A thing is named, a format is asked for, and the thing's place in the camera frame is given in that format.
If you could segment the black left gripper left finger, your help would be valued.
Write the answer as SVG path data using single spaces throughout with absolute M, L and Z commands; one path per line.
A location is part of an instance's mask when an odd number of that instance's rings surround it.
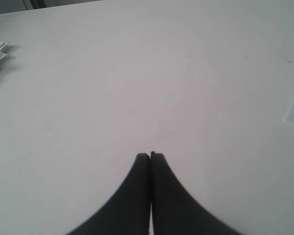
M 126 178 L 111 198 L 71 235 L 148 235 L 150 157 L 136 156 Z

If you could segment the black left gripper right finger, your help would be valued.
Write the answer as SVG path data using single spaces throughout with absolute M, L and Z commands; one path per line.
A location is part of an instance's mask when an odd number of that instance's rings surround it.
M 152 223 L 155 235 L 239 235 L 209 213 L 182 186 L 165 156 L 151 152 Z

